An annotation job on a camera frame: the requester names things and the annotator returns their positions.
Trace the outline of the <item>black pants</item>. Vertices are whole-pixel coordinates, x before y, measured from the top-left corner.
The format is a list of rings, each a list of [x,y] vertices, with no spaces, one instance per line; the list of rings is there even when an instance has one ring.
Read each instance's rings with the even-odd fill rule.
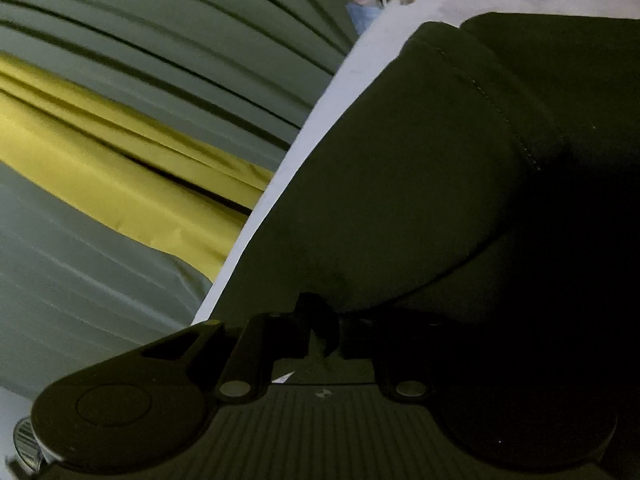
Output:
[[[421,25],[304,160],[214,312],[314,295],[496,346],[639,347],[639,24]]]

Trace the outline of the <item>yellow curtain panel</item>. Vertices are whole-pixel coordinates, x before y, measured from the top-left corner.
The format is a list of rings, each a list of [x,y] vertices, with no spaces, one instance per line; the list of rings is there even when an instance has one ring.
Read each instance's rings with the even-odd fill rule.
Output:
[[[111,230],[216,278],[272,173],[1,57],[1,160]]]

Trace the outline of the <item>round slatted fan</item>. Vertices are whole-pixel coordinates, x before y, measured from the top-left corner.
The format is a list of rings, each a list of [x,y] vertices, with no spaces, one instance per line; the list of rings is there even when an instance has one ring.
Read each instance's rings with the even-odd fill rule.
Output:
[[[17,459],[23,468],[31,474],[38,474],[43,462],[43,454],[29,417],[23,417],[16,423],[12,439]]]

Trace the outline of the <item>grey green curtain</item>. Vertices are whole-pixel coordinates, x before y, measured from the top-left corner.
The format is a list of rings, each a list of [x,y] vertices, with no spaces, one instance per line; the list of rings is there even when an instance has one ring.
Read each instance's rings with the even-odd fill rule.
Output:
[[[9,54],[271,171],[352,50],[352,0],[1,0]],[[1,383],[188,326],[212,286],[1,161]]]

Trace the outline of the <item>blue cloth item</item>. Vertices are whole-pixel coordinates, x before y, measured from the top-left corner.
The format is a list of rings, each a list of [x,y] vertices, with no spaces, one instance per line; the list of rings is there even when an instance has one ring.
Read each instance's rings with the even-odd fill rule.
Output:
[[[383,5],[381,0],[352,0],[346,4],[346,11],[357,35],[362,36],[382,14]]]

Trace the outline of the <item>lavender bed sheet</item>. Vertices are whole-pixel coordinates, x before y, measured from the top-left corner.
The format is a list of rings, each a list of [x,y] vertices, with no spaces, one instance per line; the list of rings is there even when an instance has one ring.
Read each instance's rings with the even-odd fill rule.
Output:
[[[638,18],[639,0],[416,0],[408,6],[391,2],[358,39],[312,110],[196,312],[196,322],[218,316],[221,309],[220,298],[233,271],[299,167],[345,110],[396,58],[402,45],[418,26],[427,21],[458,26],[468,18],[487,12]]]

